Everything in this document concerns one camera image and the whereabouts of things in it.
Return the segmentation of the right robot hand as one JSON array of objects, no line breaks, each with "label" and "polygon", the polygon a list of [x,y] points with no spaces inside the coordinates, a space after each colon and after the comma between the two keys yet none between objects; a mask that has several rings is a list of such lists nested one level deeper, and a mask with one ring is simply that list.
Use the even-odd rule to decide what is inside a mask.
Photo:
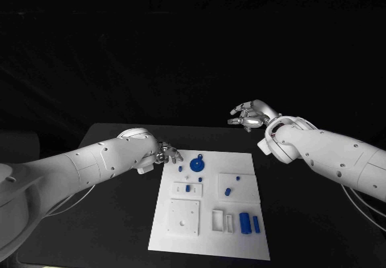
[{"label": "right robot hand", "polygon": [[231,115],[240,113],[237,118],[228,120],[229,125],[242,125],[248,132],[263,125],[268,126],[273,121],[281,116],[273,107],[263,100],[252,100],[238,105]]}]

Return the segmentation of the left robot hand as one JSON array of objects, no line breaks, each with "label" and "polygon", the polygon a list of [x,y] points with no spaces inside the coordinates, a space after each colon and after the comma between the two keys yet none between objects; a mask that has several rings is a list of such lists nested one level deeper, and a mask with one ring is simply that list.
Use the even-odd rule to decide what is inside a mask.
[{"label": "left robot hand", "polygon": [[183,162],[183,156],[170,143],[160,141],[157,143],[156,163],[167,164],[169,162],[173,164]]}]

